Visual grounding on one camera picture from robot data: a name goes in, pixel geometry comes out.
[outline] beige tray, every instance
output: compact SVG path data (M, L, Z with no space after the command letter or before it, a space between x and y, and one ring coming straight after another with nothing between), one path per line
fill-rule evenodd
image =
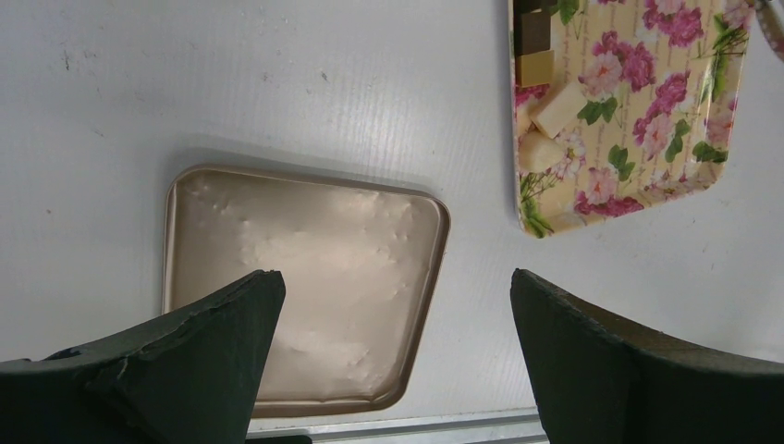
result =
M280 270L254 417L382 409L406 388L448 231L445 206L412 191L197 167L168 194L164 313Z
M589 104L556 137L567 149L557 165L517 166L525 230L543 238L714 184L729 154L750 3L558 0L551 12L554 82L579 82ZM517 116L548 87L512 88ZM514 127L517 165L526 129Z

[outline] tray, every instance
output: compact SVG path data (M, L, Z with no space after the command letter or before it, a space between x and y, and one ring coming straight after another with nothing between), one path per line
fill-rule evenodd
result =
M253 416L382 409L408 383L448 231L445 206L413 191L199 166L167 198L163 311L279 270Z
M523 228L543 238L714 184L729 155L750 4L558 0L551 12L555 82L578 81L589 103L557 136L567 148L564 158L544 173L529 173L518 166L525 129L516 116L548 85L513 84ZM512 52L512 79L514 63Z

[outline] metal tray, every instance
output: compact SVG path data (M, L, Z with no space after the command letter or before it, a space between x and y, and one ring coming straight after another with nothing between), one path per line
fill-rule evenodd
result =
M518 166L516 116L547 86L512 85L524 229L543 238L713 185L729 155L751 0L559 0L552 11L556 82L579 82L589 103L556 137L563 159L530 173Z
M279 270L286 302L253 416L383 409L408 383L448 231L425 194L198 166L167 197L163 311Z

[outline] white table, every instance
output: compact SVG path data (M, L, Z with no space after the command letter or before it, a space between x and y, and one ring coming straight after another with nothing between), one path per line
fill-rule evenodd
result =
M714 188L535 240L513 209L506 14L472 0L4 2L0 360L159 314L172 178L272 161L429 191L453 217L406 396L340 421L532 407L515 267L784 361L784 64L758 29Z

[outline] floral pattern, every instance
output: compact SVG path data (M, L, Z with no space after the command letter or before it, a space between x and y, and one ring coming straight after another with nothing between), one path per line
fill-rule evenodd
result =
M558 0L551 12L557 82L579 82L588 103L555 138L558 163L519 171L525 230L547 237L715 182L728 159L749 4ZM637 26L619 26L635 17ZM517 136L529 130L518 113L548 88L515 89L515 118L526 127L516 126Z

